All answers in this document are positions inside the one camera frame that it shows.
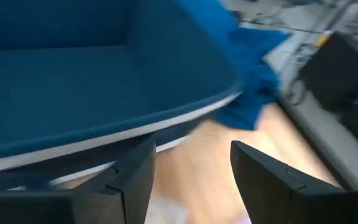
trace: wooden floor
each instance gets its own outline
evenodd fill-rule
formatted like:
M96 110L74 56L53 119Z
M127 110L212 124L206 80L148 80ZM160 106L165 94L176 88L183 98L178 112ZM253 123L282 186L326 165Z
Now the wooden floor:
M157 154L153 194L186 208L188 223L236 223L246 210L231 171L232 140L338 185L280 108L268 105L257 131L206 121L178 147Z

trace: light wood surface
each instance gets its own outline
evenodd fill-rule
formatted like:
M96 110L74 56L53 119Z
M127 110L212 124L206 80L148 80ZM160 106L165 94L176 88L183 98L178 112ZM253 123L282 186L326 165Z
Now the light wood surface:
M188 223L238 222L246 210L232 175L232 140L338 185L280 108L268 105L256 131L206 121L179 146L157 154L153 194L187 209Z

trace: black plastic piece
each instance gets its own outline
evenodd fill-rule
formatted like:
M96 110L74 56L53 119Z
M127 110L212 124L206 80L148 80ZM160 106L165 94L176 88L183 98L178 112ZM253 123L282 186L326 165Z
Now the black plastic piece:
M0 192L0 223L143 224L154 165L155 141L147 136L73 190Z
M358 223L358 192L325 183L239 141L234 177L252 224Z

